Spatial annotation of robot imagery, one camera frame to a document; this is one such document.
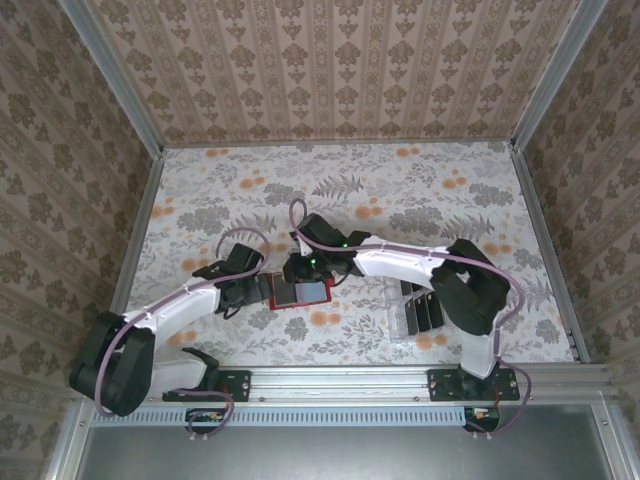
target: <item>table surface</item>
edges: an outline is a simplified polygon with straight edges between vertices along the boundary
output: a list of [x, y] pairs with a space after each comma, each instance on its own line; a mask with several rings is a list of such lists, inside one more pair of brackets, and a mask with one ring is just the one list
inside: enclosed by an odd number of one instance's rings
[[[347, 235], [364, 230], [421, 246], [472, 240], [526, 291], [524, 310], [503, 327], [502, 356], [573, 361], [506, 143], [176, 149], [163, 158], [129, 309], [212, 263], [218, 239], [233, 227], [264, 232], [273, 247], [266, 271], [281, 269], [296, 249], [288, 205], [304, 197], [310, 212]], [[235, 240], [259, 245], [248, 235]], [[223, 245], [223, 257], [233, 243]], [[449, 325], [392, 343], [383, 288], [381, 278], [349, 278], [332, 290], [332, 303], [278, 312], [251, 305], [229, 320], [208, 315], [162, 349], [194, 346], [230, 366], [459, 361]], [[515, 300], [510, 295], [509, 304]]]

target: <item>red smartphone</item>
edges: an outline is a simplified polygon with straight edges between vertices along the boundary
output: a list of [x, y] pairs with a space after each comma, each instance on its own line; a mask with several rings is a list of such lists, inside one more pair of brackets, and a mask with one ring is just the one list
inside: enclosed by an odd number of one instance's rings
[[324, 282], [291, 284], [284, 281], [282, 273], [270, 273], [269, 282], [273, 292], [269, 298], [271, 310], [328, 303], [331, 301], [331, 287], [335, 285], [333, 277]]

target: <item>floral mat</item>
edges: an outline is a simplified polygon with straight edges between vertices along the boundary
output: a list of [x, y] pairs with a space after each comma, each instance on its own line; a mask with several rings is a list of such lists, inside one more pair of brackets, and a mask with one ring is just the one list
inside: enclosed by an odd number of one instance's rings
[[[573, 361], [506, 143], [176, 149], [163, 158], [129, 308], [212, 263], [218, 239], [233, 227], [264, 232], [273, 247], [267, 271], [279, 270], [296, 249], [288, 205], [303, 197], [347, 235], [365, 230], [432, 246], [472, 240], [526, 292], [523, 312], [503, 327], [504, 358]], [[235, 240], [259, 245], [249, 235]], [[324, 305], [278, 312], [252, 305], [229, 320], [205, 316], [163, 348], [195, 346], [224, 365], [457, 363], [461, 347], [449, 325], [390, 341], [384, 285], [349, 278]]]

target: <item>smartphone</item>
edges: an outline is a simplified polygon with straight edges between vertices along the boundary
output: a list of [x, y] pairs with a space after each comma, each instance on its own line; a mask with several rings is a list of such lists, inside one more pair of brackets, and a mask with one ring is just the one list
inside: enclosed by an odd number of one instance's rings
[[271, 310], [282, 308], [304, 307], [331, 301], [331, 287], [335, 284], [333, 278], [324, 282], [287, 283], [282, 273], [270, 273], [271, 291], [269, 299]]

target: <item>patterned wallpaper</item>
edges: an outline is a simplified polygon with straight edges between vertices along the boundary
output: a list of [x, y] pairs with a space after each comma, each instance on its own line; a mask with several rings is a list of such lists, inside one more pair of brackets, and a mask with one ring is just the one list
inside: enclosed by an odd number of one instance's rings
[[90, 0], [165, 144], [509, 138], [578, 0]]
[[150, 159], [55, 1], [0, 2], [0, 477], [37, 478]]
[[640, 439], [640, 2], [609, 1], [525, 155], [593, 360]]

